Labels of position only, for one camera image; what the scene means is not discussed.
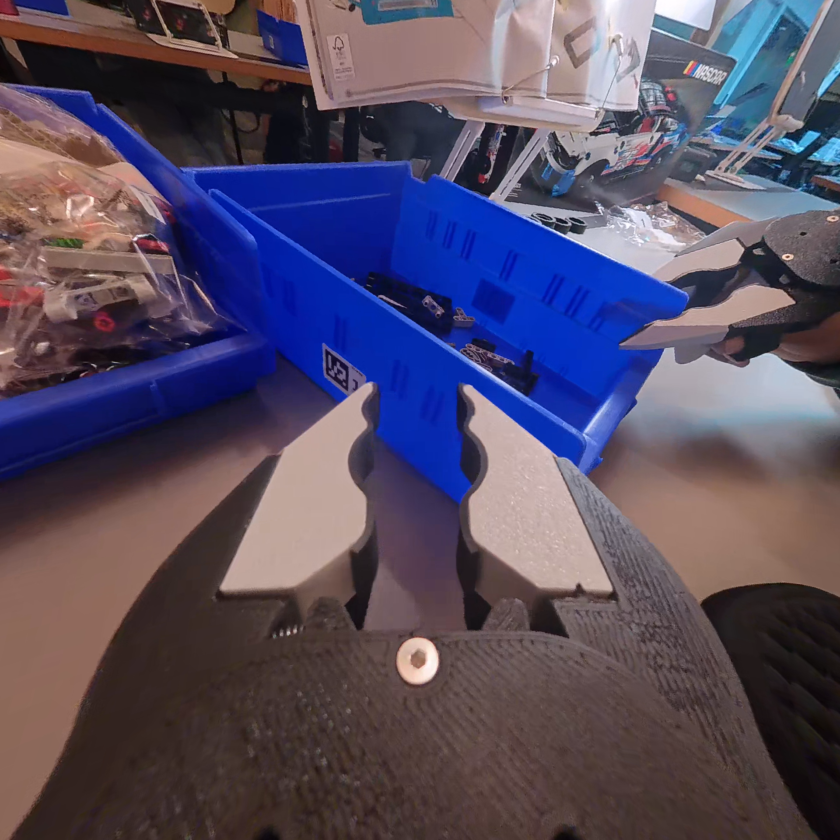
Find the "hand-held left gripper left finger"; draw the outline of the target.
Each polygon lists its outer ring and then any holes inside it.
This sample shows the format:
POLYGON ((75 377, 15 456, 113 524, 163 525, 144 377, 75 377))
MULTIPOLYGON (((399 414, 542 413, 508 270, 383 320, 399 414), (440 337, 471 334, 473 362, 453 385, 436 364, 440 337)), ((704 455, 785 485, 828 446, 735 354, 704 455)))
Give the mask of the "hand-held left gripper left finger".
POLYGON ((368 382, 274 458, 220 595, 278 595, 301 618, 332 599, 362 629, 379 564, 365 488, 379 415, 368 382))

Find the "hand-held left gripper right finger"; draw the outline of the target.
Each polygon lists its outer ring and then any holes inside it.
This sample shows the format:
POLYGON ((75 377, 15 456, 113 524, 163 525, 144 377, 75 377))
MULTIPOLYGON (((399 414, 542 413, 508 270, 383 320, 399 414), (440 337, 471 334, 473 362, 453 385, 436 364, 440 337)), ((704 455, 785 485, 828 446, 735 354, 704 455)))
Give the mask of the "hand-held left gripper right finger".
POLYGON ((481 629, 503 601, 519 601, 524 626, 557 626, 557 600, 616 597, 562 467, 569 466, 473 385, 457 392, 460 468, 457 575, 465 624, 481 629))

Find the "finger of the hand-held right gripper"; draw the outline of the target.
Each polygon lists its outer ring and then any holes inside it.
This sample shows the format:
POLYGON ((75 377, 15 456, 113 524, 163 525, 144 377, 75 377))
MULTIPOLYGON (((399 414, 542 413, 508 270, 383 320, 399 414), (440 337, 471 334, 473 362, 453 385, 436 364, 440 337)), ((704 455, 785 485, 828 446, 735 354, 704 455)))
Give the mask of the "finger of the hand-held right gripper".
POLYGON ((684 248, 652 277, 686 293, 733 293, 737 288, 772 285, 752 268, 748 251, 759 245, 775 218, 736 222, 684 248))
POLYGON ((795 300, 783 289, 749 284, 736 288, 722 302, 650 322, 619 345, 624 350, 672 348, 676 363, 689 364, 725 340, 734 324, 793 304, 795 300))

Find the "blue bin with tag label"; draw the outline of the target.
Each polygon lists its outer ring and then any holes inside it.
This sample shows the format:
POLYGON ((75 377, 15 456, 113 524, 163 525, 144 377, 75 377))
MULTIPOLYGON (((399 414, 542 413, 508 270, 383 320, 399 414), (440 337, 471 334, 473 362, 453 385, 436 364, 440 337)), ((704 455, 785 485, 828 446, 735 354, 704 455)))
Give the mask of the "blue bin with tag label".
POLYGON ((186 170, 254 237, 268 340, 331 396, 372 382, 379 435, 455 501, 459 384, 585 474, 661 351, 620 347, 686 294, 577 239, 405 163, 186 170), (425 330, 364 289, 370 272, 451 298, 454 327, 425 330), (488 370, 478 344, 512 360, 488 370))

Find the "lego set box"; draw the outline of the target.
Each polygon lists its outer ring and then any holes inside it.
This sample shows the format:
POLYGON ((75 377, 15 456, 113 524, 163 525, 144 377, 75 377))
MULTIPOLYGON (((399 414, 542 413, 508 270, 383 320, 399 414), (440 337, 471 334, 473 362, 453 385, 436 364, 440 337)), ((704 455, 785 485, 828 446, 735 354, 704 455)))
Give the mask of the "lego set box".
POLYGON ((655 195, 736 63, 654 29, 637 75, 637 109, 606 111, 589 133, 552 132, 507 200, 590 210, 655 195))

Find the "large clear bag lego parts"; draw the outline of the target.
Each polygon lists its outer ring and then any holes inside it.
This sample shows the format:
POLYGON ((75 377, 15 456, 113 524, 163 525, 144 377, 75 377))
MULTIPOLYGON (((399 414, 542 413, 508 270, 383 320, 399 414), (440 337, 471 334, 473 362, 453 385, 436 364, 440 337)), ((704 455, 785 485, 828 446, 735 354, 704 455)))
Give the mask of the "large clear bag lego parts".
POLYGON ((2 398, 238 331, 173 206, 104 134, 2 85, 1 138, 2 398))

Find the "lego instruction booklet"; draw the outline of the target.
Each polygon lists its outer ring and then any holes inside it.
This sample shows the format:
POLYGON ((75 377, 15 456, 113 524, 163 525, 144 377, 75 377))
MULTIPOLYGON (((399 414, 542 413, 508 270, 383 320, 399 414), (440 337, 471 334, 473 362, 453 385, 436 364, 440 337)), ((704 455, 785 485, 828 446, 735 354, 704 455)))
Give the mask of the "lego instruction booklet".
POLYGON ((447 98, 637 108, 655 1, 296 2, 321 110, 447 98))

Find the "empty clear plastic bag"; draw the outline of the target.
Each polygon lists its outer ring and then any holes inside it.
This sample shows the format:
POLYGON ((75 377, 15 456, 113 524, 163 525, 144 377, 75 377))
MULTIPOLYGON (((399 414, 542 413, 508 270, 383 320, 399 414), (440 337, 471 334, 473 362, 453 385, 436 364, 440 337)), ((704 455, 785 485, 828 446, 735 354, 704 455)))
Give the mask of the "empty clear plastic bag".
POLYGON ((604 206, 596 209, 606 226, 632 245, 672 255, 698 244, 706 234, 674 213, 665 202, 604 206))

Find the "wooden stand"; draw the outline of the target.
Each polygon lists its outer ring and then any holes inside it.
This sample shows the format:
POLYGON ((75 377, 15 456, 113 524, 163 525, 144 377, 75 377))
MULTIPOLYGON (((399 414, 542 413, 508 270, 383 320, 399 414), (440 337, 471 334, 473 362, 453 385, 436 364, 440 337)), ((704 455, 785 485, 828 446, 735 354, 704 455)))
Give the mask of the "wooden stand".
POLYGON ((771 142, 804 127, 825 78, 838 62, 838 27, 838 1, 821 2, 793 56, 764 61, 759 82, 772 92, 772 99, 738 145, 709 172, 711 178, 754 190, 742 171, 771 142))

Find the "blue plastic bin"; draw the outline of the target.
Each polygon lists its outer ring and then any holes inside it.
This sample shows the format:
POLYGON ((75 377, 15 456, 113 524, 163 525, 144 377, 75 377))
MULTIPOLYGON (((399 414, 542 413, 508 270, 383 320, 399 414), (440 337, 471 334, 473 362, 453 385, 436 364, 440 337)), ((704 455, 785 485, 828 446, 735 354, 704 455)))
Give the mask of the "blue plastic bin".
POLYGON ((173 206, 184 256, 238 329, 228 338, 2 400, 2 480, 251 390, 277 367, 256 241, 191 176, 87 91, 12 85, 103 134, 173 206))

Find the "white book stand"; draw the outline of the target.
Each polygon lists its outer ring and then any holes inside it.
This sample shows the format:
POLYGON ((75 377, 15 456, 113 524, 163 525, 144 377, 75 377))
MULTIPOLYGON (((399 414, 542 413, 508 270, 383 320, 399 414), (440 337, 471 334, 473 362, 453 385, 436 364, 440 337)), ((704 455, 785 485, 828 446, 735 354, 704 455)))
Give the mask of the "white book stand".
POLYGON ((552 131, 589 132, 601 121, 603 112, 603 107, 593 108, 565 101, 510 94, 501 97, 447 98, 442 100, 441 104, 452 117, 465 121, 465 127, 440 172, 441 177, 451 182, 455 180, 486 123, 534 129, 530 141, 510 165, 496 191, 491 194, 490 200, 496 203, 502 203, 512 188, 519 183, 552 131))

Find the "small blue background bin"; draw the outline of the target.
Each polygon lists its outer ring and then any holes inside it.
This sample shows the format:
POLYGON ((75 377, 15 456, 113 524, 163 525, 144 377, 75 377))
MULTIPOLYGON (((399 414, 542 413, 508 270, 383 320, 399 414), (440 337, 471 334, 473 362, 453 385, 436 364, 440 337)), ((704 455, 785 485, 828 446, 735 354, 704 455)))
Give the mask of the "small blue background bin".
POLYGON ((261 9, 256 11, 256 17, 262 45, 275 60, 289 67, 308 66, 301 27, 297 23, 278 19, 261 9))

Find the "black lego frame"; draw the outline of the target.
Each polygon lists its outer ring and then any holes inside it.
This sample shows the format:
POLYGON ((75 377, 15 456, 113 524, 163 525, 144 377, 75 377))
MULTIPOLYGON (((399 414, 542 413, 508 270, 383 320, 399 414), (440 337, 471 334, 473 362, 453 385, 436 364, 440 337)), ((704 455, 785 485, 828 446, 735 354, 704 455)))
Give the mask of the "black lego frame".
POLYGON ((374 297, 431 333, 442 335, 454 327, 455 307, 451 298, 445 295, 373 271, 359 283, 374 297), (442 318, 435 318, 425 309, 422 300, 426 295, 445 309, 442 318))

